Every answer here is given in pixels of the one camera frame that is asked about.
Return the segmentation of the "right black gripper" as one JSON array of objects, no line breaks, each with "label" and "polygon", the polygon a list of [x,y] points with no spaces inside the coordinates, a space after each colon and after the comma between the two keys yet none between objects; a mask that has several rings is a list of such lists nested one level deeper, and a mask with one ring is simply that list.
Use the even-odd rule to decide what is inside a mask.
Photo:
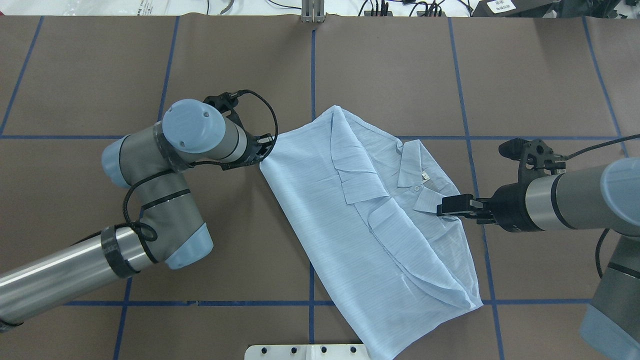
[{"label": "right black gripper", "polygon": [[526,208],[526,185],[520,183],[501,186],[488,198],[476,198],[473,194],[445,196],[436,206],[436,215],[456,216],[466,219],[493,219],[511,233],[542,231],[531,219]]}]

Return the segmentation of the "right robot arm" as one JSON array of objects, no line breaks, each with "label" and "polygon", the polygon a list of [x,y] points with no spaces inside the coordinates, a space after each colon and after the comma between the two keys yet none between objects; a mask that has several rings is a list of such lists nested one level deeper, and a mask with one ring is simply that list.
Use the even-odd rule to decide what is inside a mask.
[{"label": "right robot arm", "polygon": [[512,233],[603,229],[620,238],[605,266],[580,326],[580,336],[611,360],[637,360],[639,347],[639,177],[638,157],[625,157],[577,171],[537,175],[525,168],[518,182],[490,198],[446,196],[438,216],[475,219]]}]

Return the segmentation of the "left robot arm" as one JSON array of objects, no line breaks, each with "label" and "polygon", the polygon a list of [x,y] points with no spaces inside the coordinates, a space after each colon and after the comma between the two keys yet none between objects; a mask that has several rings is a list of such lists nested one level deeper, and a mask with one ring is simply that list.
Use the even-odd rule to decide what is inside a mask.
[{"label": "left robot arm", "polygon": [[176,270],[205,258],[214,243],[185,172],[198,166],[224,171],[254,166],[272,152],[279,136],[270,105],[274,133],[255,136],[246,130],[235,110],[242,95],[176,101],[154,125],[107,146],[103,171],[126,189],[121,223],[2,274],[1,331],[153,264]]}]

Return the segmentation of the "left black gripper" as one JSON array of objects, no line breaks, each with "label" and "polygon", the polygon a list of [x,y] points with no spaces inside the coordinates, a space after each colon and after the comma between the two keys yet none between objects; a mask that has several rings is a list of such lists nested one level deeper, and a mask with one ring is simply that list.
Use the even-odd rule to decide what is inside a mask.
[{"label": "left black gripper", "polygon": [[247,135],[245,164],[256,164],[262,162],[272,152],[275,145],[275,136],[265,133],[262,136]]}]

